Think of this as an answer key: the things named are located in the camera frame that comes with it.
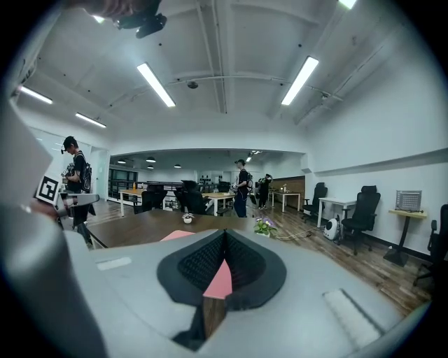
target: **pants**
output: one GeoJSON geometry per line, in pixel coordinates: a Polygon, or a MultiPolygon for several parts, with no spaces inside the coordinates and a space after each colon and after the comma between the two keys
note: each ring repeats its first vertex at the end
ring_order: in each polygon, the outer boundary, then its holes
{"type": "Polygon", "coordinates": [[[259,208],[262,208],[263,206],[266,206],[268,193],[269,192],[260,192],[260,200],[258,201],[258,207],[259,208]]]}
{"type": "Polygon", "coordinates": [[[235,198],[233,207],[234,207],[238,217],[247,217],[246,216],[246,202],[247,202],[247,196],[243,197],[243,194],[241,192],[237,192],[237,197],[235,198]]]}

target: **ceiling light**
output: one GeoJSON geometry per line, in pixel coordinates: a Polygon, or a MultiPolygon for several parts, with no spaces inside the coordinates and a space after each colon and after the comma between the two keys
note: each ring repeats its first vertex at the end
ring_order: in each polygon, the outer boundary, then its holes
{"type": "Polygon", "coordinates": [[[42,102],[52,104],[53,100],[49,99],[48,97],[42,96],[42,94],[39,94],[32,89],[26,88],[25,86],[21,86],[20,91],[23,93],[28,94],[29,96],[33,96],[34,98],[40,99],[42,102]]]}
{"type": "Polygon", "coordinates": [[[347,8],[351,9],[356,3],[356,0],[339,0],[339,2],[347,8]]]}
{"type": "Polygon", "coordinates": [[[88,121],[90,123],[96,124],[98,127],[106,128],[106,126],[104,124],[102,124],[102,123],[100,123],[100,122],[98,122],[96,120],[93,120],[93,119],[91,119],[89,117],[86,117],[86,116],[84,116],[84,115],[82,115],[80,113],[76,113],[76,117],[78,117],[78,118],[80,118],[82,120],[86,120],[86,121],[88,121]]]}
{"type": "Polygon", "coordinates": [[[299,93],[300,89],[303,87],[307,79],[313,73],[314,69],[318,65],[319,61],[314,59],[313,57],[308,57],[302,68],[300,69],[297,78],[294,80],[294,83],[291,85],[288,93],[286,94],[284,100],[281,104],[285,106],[289,106],[291,102],[294,100],[297,93],[299,93]]]}
{"type": "Polygon", "coordinates": [[[176,105],[147,64],[141,64],[137,69],[168,107],[174,107],[176,105]]]}
{"type": "Polygon", "coordinates": [[[93,15],[93,18],[98,21],[99,24],[102,24],[104,21],[104,17],[93,15]]]}

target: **floor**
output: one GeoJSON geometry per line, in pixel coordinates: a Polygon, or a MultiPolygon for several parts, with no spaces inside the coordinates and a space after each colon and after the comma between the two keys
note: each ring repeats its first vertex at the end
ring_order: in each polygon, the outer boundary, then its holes
{"type": "MultiPolygon", "coordinates": [[[[108,222],[121,217],[120,204],[110,201],[100,201],[94,204],[96,217],[89,216],[88,225],[108,222]]],[[[125,216],[133,215],[131,206],[125,206],[125,216]]],[[[425,263],[416,257],[409,257],[404,268],[396,266],[383,259],[388,248],[381,243],[368,238],[372,246],[372,252],[366,245],[358,248],[358,255],[353,255],[353,249],[349,246],[335,245],[332,241],[323,237],[317,230],[315,222],[304,223],[302,213],[292,208],[286,208],[281,212],[281,203],[275,203],[275,208],[252,211],[248,208],[248,216],[264,216],[271,219],[278,229],[277,240],[285,241],[289,245],[297,245],[303,248],[321,252],[335,260],[339,265],[349,270],[377,291],[387,296],[403,314],[410,314],[416,307],[431,299],[432,279],[425,279],[418,287],[413,287],[412,282],[417,275],[418,267],[425,263]]],[[[223,301],[215,299],[204,300],[204,319],[206,322],[206,334],[209,336],[222,322],[225,316],[223,301]]]]}

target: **tall table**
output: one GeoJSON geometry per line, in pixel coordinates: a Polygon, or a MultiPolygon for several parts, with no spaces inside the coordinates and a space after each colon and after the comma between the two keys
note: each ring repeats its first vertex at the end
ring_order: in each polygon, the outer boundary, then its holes
{"type": "Polygon", "coordinates": [[[272,192],[272,207],[274,207],[274,195],[281,195],[281,212],[284,213],[285,212],[285,196],[298,196],[298,201],[297,201],[297,211],[300,211],[300,193],[295,193],[295,192],[291,192],[291,193],[283,193],[283,192],[272,192]]]}
{"type": "Polygon", "coordinates": [[[133,195],[141,198],[141,193],[144,192],[144,189],[125,189],[120,191],[120,206],[121,206],[121,216],[125,216],[125,208],[123,206],[123,194],[133,195]]]}
{"type": "Polygon", "coordinates": [[[225,208],[225,200],[235,198],[234,194],[229,193],[202,193],[202,197],[206,196],[209,199],[213,200],[214,205],[213,214],[215,216],[218,216],[218,201],[223,200],[223,207],[225,208]]]}
{"type": "Polygon", "coordinates": [[[351,205],[356,204],[356,200],[345,200],[338,198],[320,198],[319,199],[319,216],[317,218],[317,227],[321,227],[322,220],[322,203],[331,203],[335,205],[341,205],[343,209],[347,209],[351,205]]]}
{"type": "Polygon", "coordinates": [[[153,209],[138,215],[92,225],[88,229],[95,248],[115,248],[154,243],[176,230],[193,233],[210,229],[236,229],[253,232],[255,226],[255,219],[252,217],[216,217],[212,215],[195,215],[191,224],[185,224],[182,215],[183,213],[153,209]]]}
{"type": "Polygon", "coordinates": [[[403,245],[406,240],[406,234],[407,234],[407,228],[409,227],[409,221],[412,218],[414,219],[426,219],[428,216],[425,212],[423,213],[408,213],[407,211],[403,210],[390,210],[390,214],[395,214],[399,216],[405,217],[405,226],[403,227],[403,232],[401,233],[401,239],[400,243],[398,244],[398,247],[396,249],[389,250],[383,258],[387,261],[390,261],[394,263],[395,265],[399,265],[401,267],[404,267],[406,265],[408,256],[405,253],[402,253],[401,250],[403,249],[403,245]]]}

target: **backpack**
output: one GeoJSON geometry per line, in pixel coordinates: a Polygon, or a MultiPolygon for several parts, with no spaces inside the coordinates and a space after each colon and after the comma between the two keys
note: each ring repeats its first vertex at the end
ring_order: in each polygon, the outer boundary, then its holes
{"type": "Polygon", "coordinates": [[[85,160],[84,154],[83,152],[78,152],[78,154],[75,156],[74,158],[74,162],[76,161],[77,156],[82,155],[84,158],[84,162],[85,162],[85,166],[83,169],[83,172],[80,173],[80,180],[81,180],[81,185],[82,185],[82,190],[84,192],[90,193],[90,183],[92,181],[92,167],[90,166],[90,164],[87,163],[87,161],[85,160]]]}

